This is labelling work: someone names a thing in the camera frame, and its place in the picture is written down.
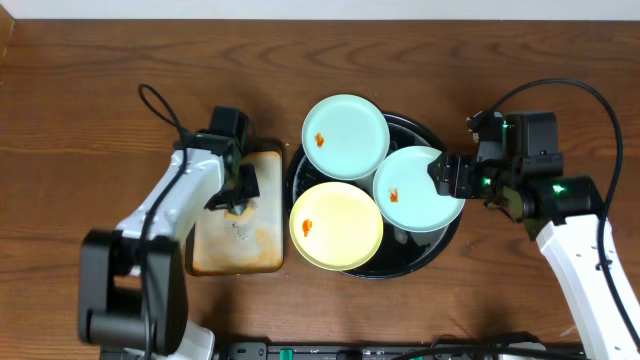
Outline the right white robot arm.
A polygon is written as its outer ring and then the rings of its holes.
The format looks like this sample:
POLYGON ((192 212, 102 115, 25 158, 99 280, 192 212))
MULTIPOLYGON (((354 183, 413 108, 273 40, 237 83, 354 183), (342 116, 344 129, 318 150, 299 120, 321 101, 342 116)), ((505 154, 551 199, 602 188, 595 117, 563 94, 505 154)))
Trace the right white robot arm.
POLYGON ((428 166, 438 194, 482 199, 521 223, 550 264, 590 359, 636 359, 639 347, 609 291, 617 287, 632 323, 639 303, 613 244, 600 230, 604 202, 591 177, 566 176, 552 112, 494 113, 468 123, 474 155, 443 153, 428 166))

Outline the yellow plate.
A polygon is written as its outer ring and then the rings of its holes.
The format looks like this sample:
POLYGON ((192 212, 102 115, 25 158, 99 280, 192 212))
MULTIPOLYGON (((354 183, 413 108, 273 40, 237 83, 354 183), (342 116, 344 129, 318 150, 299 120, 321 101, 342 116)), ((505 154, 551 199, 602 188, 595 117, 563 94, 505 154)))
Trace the yellow plate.
POLYGON ((383 238, 382 215, 363 190, 343 182, 326 182, 306 190, 289 216, 298 252, 313 265, 347 271, 368 262, 383 238))

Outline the green yellow sponge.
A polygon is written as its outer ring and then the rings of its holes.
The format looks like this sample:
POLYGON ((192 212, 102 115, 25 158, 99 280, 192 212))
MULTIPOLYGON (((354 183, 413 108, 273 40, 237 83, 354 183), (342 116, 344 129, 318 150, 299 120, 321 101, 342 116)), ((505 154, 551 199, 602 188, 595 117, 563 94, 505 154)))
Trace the green yellow sponge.
POLYGON ((237 204, 224 212, 224 218, 232 222, 247 222, 255 216, 256 206, 253 201, 237 204))

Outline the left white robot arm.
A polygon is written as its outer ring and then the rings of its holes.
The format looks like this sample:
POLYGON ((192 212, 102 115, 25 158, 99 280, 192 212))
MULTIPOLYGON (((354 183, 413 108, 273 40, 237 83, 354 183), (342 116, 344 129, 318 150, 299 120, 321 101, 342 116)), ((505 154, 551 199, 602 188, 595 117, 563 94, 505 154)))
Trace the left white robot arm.
POLYGON ((143 203, 81 246, 78 335, 103 350, 143 359, 210 359, 215 336, 188 318, 182 246, 205 208, 256 195, 242 165, 242 135, 195 133, 178 143, 143 203))

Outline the black rectangular soapy tray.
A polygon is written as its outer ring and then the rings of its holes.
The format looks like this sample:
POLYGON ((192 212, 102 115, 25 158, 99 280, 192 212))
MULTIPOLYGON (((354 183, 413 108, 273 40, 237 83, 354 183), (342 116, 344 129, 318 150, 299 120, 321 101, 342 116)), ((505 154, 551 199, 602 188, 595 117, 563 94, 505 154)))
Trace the black rectangular soapy tray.
POLYGON ((255 216, 232 222, 221 210, 202 210, 184 247, 187 272, 194 276, 270 273, 284 260, 284 156, 282 145, 265 141, 243 159, 255 168, 260 196, 255 216))

